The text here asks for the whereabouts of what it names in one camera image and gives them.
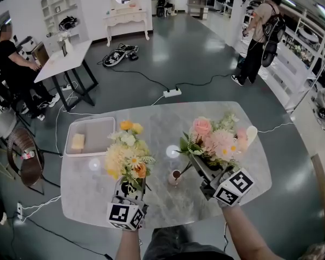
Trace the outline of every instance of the vanity table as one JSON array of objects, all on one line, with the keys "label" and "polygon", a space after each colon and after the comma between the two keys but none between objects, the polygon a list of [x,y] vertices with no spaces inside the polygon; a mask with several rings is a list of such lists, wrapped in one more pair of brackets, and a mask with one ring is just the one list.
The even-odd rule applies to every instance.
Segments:
[{"label": "vanity table", "polygon": [[119,23],[127,22],[144,22],[146,40],[148,37],[147,10],[142,9],[138,0],[111,0],[112,10],[107,12],[103,19],[105,30],[107,32],[107,46],[109,47],[112,40],[111,27]]}]

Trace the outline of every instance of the marble table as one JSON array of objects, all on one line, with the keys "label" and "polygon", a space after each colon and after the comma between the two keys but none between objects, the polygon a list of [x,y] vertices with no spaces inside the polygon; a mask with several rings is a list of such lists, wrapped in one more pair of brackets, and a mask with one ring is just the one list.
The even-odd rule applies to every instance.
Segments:
[{"label": "marble table", "polygon": [[[227,111],[233,111],[240,119],[239,127],[252,125],[246,113],[236,102],[190,102],[155,105],[103,113],[80,120],[112,116],[119,123],[130,119],[144,127],[144,139],[157,163],[147,184],[144,201],[149,205],[143,224],[144,228],[163,228],[197,222],[221,215],[214,198],[206,200],[200,190],[202,178],[192,167],[183,175],[177,187],[167,182],[171,171],[182,170],[189,159],[185,155],[170,158],[166,149],[170,145],[179,146],[183,131],[188,132],[198,116],[219,120]],[[64,154],[61,170],[61,199],[63,213],[67,218],[78,222],[111,227],[106,221],[107,203],[112,200],[115,180],[107,175],[104,156],[97,157],[101,167],[89,168],[91,157],[68,157]],[[270,170],[264,149],[257,136],[241,161],[241,166],[254,178],[256,185],[242,199],[248,203],[262,195],[272,186]]]}]

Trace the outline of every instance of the flower bouquet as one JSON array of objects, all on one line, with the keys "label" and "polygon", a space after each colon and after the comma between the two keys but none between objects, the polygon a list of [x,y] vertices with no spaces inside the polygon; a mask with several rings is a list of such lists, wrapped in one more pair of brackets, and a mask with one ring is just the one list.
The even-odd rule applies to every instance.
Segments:
[{"label": "flower bouquet", "polygon": [[146,142],[138,138],[143,132],[139,123],[126,120],[120,123],[120,129],[109,136],[115,143],[107,149],[105,168],[116,180],[122,176],[120,184],[128,184],[128,193],[142,191],[143,179],[150,175],[155,159]]},{"label": "flower bouquet", "polygon": [[186,140],[180,138],[179,153],[200,156],[211,170],[234,167],[239,169],[239,160],[254,140],[257,129],[254,126],[236,129],[238,119],[226,113],[220,121],[211,121],[203,116],[194,120]]}]

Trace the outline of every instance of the plastic container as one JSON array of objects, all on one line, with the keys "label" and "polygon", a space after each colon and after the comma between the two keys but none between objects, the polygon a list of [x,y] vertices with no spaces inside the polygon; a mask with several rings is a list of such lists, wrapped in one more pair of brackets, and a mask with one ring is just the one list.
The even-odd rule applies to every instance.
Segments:
[{"label": "plastic container", "polygon": [[[107,148],[113,143],[108,138],[115,131],[115,120],[99,118],[77,121],[70,124],[67,134],[65,155],[68,157],[89,157],[104,155]],[[72,149],[72,139],[75,134],[82,134],[84,138],[83,149]]]}]

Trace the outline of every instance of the backpack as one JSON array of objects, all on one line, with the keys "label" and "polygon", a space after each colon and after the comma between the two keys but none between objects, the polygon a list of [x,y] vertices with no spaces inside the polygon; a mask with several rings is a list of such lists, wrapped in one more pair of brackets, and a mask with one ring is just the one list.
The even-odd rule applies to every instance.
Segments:
[{"label": "backpack", "polygon": [[167,4],[167,0],[158,0],[157,7],[164,7]]},{"label": "backpack", "polygon": [[281,41],[286,28],[283,16],[281,14],[276,14],[275,8],[272,5],[270,6],[272,7],[273,14],[269,20],[262,25],[263,32],[267,38],[261,58],[263,67],[268,67],[275,56],[277,56],[277,45]]}]

